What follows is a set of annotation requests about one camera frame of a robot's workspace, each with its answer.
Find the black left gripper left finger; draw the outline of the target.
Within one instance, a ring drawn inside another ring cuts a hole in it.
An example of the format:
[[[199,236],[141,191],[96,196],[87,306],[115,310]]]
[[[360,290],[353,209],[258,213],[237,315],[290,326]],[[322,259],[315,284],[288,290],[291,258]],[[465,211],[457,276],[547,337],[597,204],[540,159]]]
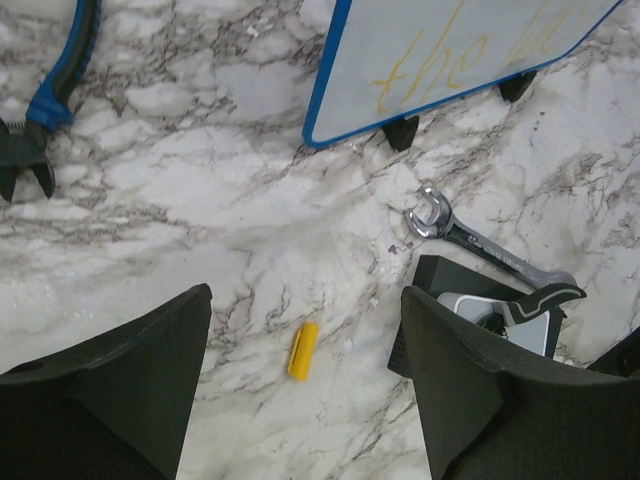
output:
[[[176,477],[211,320],[196,285],[1,376],[4,479]]]

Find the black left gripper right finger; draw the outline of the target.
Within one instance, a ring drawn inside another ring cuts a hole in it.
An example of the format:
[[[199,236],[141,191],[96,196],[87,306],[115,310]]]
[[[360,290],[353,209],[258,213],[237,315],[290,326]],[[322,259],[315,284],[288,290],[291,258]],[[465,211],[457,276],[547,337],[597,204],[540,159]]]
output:
[[[536,355],[417,287],[401,323],[432,478],[638,478],[637,378]]]

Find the yellow marker cap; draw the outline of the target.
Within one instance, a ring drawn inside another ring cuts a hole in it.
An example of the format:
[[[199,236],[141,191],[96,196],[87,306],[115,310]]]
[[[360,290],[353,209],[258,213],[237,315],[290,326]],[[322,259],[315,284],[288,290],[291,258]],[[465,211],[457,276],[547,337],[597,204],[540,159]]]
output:
[[[294,379],[304,382],[311,367],[319,325],[306,322],[297,331],[287,371]]]

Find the blue framed whiteboard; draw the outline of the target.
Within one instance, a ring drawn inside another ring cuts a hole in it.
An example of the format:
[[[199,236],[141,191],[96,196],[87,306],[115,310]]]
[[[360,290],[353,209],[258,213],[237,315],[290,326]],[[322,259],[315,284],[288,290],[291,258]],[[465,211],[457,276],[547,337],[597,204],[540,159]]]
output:
[[[539,70],[617,7],[609,0],[338,1],[302,136],[313,148]]]

